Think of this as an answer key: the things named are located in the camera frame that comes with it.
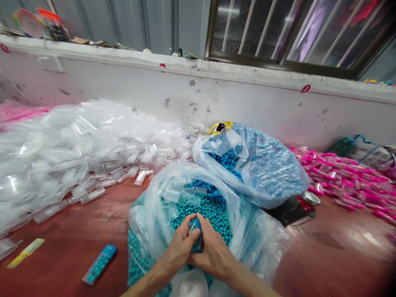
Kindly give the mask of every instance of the green basket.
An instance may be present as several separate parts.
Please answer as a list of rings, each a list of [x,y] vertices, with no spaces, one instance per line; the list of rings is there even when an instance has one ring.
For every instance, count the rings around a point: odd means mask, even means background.
[[[356,146],[356,140],[361,137],[363,142],[366,142],[366,138],[362,135],[356,135],[354,138],[345,137],[337,141],[327,151],[327,153],[335,153],[339,157],[346,157]]]

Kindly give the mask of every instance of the blue plastic bag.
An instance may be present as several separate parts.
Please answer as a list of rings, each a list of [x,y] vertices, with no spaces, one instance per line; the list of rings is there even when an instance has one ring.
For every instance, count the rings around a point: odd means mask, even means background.
[[[234,123],[219,135],[199,136],[194,161],[259,207],[273,209],[308,189],[305,170],[277,139]]]

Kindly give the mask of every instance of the pile of pink tubes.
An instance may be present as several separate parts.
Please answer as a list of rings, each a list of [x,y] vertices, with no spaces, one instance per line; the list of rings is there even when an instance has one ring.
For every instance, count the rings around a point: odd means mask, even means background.
[[[389,178],[334,153],[306,146],[290,150],[308,174],[309,191],[332,196],[334,204],[348,210],[372,209],[375,216],[396,226],[396,188]]]

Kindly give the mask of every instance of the forearm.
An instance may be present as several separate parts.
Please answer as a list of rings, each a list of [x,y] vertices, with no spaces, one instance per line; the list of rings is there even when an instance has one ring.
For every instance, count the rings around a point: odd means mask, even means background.
[[[159,266],[155,265],[121,297],[156,296],[169,283],[168,278],[169,276],[163,273]]]
[[[240,262],[235,264],[227,284],[234,291],[245,297],[281,297],[267,283]]]

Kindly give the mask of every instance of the concrete floor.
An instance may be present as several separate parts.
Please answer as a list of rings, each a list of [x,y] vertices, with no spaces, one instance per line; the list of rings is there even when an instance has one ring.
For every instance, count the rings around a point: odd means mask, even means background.
[[[1,296],[120,296],[127,287],[127,214],[148,186],[126,180],[96,201],[76,203],[41,224],[10,234],[18,249],[0,261]],[[350,212],[322,197],[317,218],[288,227],[292,244],[275,289],[283,296],[380,296],[394,267],[394,246],[383,236],[394,230],[368,210]],[[45,242],[14,269],[6,266],[33,240]],[[81,281],[105,245],[118,253],[91,287]]]

